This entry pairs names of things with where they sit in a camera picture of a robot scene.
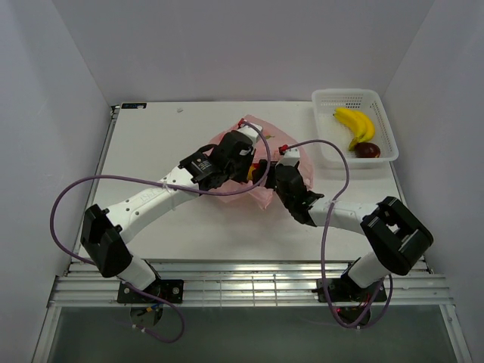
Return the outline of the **dark label on table corner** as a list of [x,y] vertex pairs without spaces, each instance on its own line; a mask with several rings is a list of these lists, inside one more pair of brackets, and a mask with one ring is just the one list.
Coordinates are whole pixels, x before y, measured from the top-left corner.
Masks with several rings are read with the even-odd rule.
[[146,103],[123,103],[121,108],[124,110],[143,110],[147,107]]

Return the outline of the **yellow fake banana bunch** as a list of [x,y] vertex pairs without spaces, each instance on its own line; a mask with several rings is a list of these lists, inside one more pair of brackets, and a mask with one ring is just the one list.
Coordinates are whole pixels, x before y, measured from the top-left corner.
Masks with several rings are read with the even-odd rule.
[[354,148],[358,143],[369,142],[374,138],[374,124],[370,118],[361,111],[338,107],[334,111],[333,116],[353,134],[353,138],[348,146],[349,151],[354,151]]

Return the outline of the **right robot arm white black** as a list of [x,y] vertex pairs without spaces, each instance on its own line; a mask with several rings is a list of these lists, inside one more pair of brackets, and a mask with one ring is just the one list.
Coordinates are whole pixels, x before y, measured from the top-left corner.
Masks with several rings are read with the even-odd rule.
[[407,275],[433,244],[433,236],[422,222],[398,198],[386,197],[379,203],[349,203],[331,200],[310,191],[303,182],[298,164],[286,166],[262,160],[252,177],[262,178],[262,168],[269,167],[264,184],[278,195],[289,214],[302,225],[329,226],[364,235],[372,251],[352,262],[344,273],[328,281],[331,299],[348,302],[373,292],[376,283],[387,276]]

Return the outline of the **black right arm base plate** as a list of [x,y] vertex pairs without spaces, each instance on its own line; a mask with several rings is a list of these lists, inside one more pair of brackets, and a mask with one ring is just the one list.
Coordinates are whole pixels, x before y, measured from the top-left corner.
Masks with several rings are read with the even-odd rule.
[[358,285],[351,285],[342,278],[328,278],[327,289],[333,303],[363,303],[368,302],[378,288],[375,298],[376,303],[387,301],[387,294],[380,282],[374,282],[369,287],[361,288]]

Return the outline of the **pink plastic bag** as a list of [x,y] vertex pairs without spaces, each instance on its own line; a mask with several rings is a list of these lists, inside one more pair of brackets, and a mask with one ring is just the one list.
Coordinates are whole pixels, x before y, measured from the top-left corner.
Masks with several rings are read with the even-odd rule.
[[[268,142],[268,145],[271,151],[272,161],[277,162],[279,161],[280,158],[282,158],[282,156],[278,152],[279,147],[282,147],[283,145],[286,145],[286,144],[293,145],[297,143],[297,141],[292,137],[290,137],[286,132],[279,129],[277,126],[266,122],[263,119],[257,118],[250,114],[247,114],[246,116],[244,116],[244,119],[249,123],[262,127],[263,136]],[[313,168],[312,161],[310,160],[306,151],[302,148],[299,149],[299,155],[300,155],[299,171],[302,175],[303,181],[307,186],[307,188],[312,189],[314,184],[314,168]],[[253,162],[258,163],[261,159],[265,159],[266,156],[267,156],[267,153],[265,150],[265,146],[262,140],[259,140],[256,144],[256,152],[254,155]],[[251,181],[247,185],[245,185],[245,184],[241,184],[241,183],[237,183],[235,181],[229,180],[219,188],[219,191],[220,192],[239,191],[240,189],[250,186],[251,184],[252,184]],[[266,209],[269,206],[269,204],[273,201],[274,197],[276,196],[277,194],[272,189],[264,188],[263,186],[258,186],[257,188],[254,188],[253,190],[243,194],[236,194],[236,195],[225,196],[225,197],[217,196],[216,198],[222,201],[223,203],[230,203],[238,199],[241,199],[242,197],[250,197],[252,201],[254,201],[260,209]]]

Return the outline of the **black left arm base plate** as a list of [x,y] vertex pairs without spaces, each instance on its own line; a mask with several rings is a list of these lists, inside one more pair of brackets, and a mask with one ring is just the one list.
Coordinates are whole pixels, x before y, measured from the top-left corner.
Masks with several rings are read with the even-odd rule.
[[[156,280],[143,293],[156,296],[170,303],[182,303],[185,281],[182,279]],[[148,304],[157,303],[157,300],[140,294],[123,282],[119,284],[116,301],[122,304]]]

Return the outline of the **yellow fake fruit in bag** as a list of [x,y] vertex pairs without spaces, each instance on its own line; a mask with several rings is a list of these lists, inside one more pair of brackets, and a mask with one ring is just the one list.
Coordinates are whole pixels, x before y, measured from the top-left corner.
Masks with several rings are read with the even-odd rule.
[[256,164],[252,164],[249,167],[249,170],[248,170],[248,173],[247,173],[247,181],[248,182],[255,183],[254,178],[255,178],[255,174],[257,172],[257,169],[258,169],[258,166]]

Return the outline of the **aluminium table edge rail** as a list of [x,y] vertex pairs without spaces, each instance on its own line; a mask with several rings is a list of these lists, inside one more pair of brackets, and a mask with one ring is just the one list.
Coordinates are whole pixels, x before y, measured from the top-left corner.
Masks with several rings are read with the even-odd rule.
[[[316,262],[153,262],[160,277],[184,281],[183,307],[289,307],[316,306],[314,289],[321,277]],[[75,262],[54,282],[53,306],[115,306],[120,282],[103,278],[95,267]],[[403,277],[395,276],[394,306],[451,305],[444,275],[431,274],[418,262]]]

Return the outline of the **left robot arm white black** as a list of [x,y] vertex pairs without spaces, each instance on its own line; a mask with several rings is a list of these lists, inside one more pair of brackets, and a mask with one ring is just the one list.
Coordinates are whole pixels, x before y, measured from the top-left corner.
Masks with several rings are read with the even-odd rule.
[[183,159],[161,180],[132,197],[101,208],[94,204],[84,215],[81,243],[105,278],[131,284],[144,302],[160,295],[158,275],[127,248],[137,233],[178,205],[220,188],[226,181],[245,182],[253,162],[257,129],[243,126],[226,133],[210,154],[198,150]]

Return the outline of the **white plastic basket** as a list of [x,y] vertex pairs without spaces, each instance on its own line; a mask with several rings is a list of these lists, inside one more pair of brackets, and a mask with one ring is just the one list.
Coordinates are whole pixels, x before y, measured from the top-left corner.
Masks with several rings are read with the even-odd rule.
[[393,162],[399,150],[380,96],[361,88],[326,88],[312,93],[318,137],[334,143],[353,168]]

